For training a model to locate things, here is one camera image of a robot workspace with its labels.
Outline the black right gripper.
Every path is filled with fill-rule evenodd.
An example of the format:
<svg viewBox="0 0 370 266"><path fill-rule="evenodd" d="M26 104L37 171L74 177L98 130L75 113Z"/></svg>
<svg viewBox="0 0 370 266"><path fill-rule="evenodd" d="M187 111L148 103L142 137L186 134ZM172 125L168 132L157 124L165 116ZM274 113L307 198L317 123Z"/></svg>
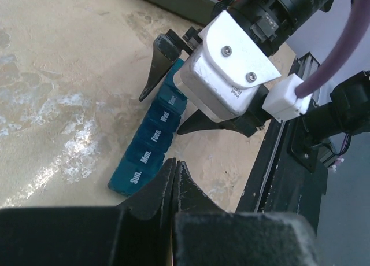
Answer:
<svg viewBox="0 0 370 266"><path fill-rule="evenodd" d="M267 93L268 89L264 85L259 86L244 115L220 123L212 121L201 110L196 110L180 125L177 129L177 134L185 135L206 130L231 130L246 137L251 137L258 130L263 129L265 122L271 118L262 109L262 103L266 99Z"/></svg>

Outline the black table edge rail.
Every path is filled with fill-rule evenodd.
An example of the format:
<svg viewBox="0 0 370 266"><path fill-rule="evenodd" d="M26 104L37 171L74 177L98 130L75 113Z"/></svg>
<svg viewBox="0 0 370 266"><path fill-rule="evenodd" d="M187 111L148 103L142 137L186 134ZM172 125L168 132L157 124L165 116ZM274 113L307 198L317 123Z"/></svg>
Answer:
<svg viewBox="0 0 370 266"><path fill-rule="evenodd" d="M319 222L328 169L314 150L304 149L301 118L272 120L252 167L238 212L295 212Z"/></svg>

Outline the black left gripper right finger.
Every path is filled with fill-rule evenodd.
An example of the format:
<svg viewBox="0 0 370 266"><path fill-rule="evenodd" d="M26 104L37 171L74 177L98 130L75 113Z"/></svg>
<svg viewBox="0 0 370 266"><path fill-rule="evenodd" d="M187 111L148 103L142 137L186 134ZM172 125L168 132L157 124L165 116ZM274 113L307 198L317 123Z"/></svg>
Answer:
<svg viewBox="0 0 370 266"><path fill-rule="evenodd" d="M319 265L313 228L291 212L229 213L191 178L184 161L173 184L174 265Z"/></svg>

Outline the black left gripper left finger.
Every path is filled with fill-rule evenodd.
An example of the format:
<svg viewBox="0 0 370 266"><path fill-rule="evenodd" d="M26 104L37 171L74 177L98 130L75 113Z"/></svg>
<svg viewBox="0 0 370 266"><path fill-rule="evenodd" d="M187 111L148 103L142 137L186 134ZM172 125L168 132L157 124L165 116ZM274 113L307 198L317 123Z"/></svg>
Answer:
<svg viewBox="0 0 370 266"><path fill-rule="evenodd" d="M175 169L116 206L2 209L1 264L169 265Z"/></svg>

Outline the teal weekly pill organizer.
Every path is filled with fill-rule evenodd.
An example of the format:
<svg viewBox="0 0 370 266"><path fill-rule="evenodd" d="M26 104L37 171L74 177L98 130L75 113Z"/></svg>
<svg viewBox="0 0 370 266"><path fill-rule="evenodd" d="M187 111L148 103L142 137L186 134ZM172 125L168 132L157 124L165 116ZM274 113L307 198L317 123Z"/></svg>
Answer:
<svg viewBox="0 0 370 266"><path fill-rule="evenodd" d="M150 182L163 165L172 144L187 98L176 88L174 74L184 64L179 59L167 73L158 93L127 147L108 188L129 197Z"/></svg>

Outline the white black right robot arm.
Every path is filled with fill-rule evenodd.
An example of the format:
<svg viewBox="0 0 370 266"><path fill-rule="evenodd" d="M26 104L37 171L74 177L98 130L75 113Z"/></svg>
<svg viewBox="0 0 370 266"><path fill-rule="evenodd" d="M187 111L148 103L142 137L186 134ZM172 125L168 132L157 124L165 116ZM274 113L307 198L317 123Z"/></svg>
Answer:
<svg viewBox="0 0 370 266"><path fill-rule="evenodd" d="M327 138L345 133L349 146L353 136L369 131L367 71L337 85L329 103L313 105L313 94L346 62L367 30L367 1L357 0L323 65L308 75L282 78L269 57L331 0L221 0L205 28L190 28L183 36L169 30L155 39L139 99L145 99L186 52L173 81L197 111L180 134L226 129L252 136L270 119L296 119L288 152L313 172Z"/></svg>

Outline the grey fruit tray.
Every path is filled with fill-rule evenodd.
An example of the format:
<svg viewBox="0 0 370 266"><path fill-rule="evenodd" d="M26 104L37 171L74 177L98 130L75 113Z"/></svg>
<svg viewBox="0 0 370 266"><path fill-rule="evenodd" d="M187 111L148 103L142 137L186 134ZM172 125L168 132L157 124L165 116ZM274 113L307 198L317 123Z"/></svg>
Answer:
<svg viewBox="0 0 370 266"><path fill-rule="evenodd" d="M220 27L234 26L227 10L235 3L242 0L145 0L180 17L207 26L219 25Z"/></svg>

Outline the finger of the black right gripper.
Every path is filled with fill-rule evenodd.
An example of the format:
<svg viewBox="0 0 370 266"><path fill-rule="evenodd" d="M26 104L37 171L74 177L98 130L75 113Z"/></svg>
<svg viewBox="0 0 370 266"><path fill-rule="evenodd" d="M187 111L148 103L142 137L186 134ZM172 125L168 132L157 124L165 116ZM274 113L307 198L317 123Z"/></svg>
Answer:
<svg viewBox="0 0 370 266"><path fill-rule="evenodd" d="M193 50L172 29L167 33L160 33L153 42L153 56L147 83L139 96L142 102L159 84L162 78L180 58L182 51L192 54Z"/></svg>

